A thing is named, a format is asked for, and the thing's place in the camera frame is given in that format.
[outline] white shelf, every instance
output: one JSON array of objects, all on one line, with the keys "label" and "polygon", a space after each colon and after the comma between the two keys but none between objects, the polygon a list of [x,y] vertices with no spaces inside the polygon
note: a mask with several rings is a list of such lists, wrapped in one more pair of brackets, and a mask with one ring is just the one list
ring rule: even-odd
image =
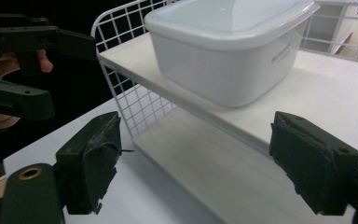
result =
[{"label": "white shelf", "polygon": [[149,34],[109,49],[100,60],[185,110],[267,153],[276,111],[304,117],[358,149],[358,63],[300,51],[290,74],[255,102],[226,108],[170,82],[158,70]]}]

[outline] white table surface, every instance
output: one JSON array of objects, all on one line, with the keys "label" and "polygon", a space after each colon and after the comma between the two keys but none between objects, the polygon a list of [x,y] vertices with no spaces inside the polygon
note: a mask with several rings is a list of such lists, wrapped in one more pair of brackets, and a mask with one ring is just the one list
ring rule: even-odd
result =
[{"label": "white table surface", "polygon": [[[34,163],[55,163],[55,152],[94,117],[117,111],[114,100],[91,110],[57,131],[48,134],[4,160],[7,174]],[[122,146],[135,149],[124,123],[120,125]],[[221,220],[162,172],[140,151],[124,153],[117,163],[117,174],[102,200],[98,216],[65,214],[68,224],[100,223],[222,223]]]}]

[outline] finger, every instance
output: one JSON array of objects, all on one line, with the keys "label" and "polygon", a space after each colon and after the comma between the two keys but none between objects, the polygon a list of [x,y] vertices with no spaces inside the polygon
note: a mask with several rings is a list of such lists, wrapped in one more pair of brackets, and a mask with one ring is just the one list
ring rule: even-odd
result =
[{"label": "finger", "polygon": [[52,62],[46,56],[46,51],[44,49],[40,49],[37,51],[37,56],[40,62],[40,68],[42,72],[50,72],[53,69]]},{"label": "finger", "polygon": [[7,59],[17,60],[16,54],[14,52],[11,53],[2,53],[0,57],[0,61],[4,61]]},{"label": "finger", "polygon": [[19,121],[20,118],[16,118],[16,117],[9,117],[7,119],[1,120],[0,121],[0,129],[5,129],[8,127],[13,126],[14,124],[17,123],[17,121]]},{"label": "finger", "polygon": [[15,59],[6,59],[0,61],[0,78],[19,69],[19,62]]}]

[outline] wire grid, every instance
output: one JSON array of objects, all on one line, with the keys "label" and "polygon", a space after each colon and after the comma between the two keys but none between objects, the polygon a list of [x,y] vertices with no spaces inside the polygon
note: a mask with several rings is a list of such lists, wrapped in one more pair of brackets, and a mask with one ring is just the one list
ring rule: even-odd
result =
[{"label": "wire grid", "polygon": [[[105,11],[96,19],[91,30],[91,35],[97,42],[97,53],[145,34],[145,15],[173,2],[175,1],[137,0]],[[100,62],[100,65],[131,137],[142,133],[176,107],[106,64]]]},{"label": "wire grid", "polygon": [[358,1],[317,1],[300,48],[358,62]]}]

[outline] container lid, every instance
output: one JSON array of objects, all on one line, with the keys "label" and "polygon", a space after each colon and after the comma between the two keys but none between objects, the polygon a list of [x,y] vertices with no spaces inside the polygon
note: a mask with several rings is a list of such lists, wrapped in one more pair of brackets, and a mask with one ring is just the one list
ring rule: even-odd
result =
[{"label": "container lid", "polygon": [[311,0],[182,0],[148,13],[145,26],[206,49],[251,49],[287,33],[318,8]]}]

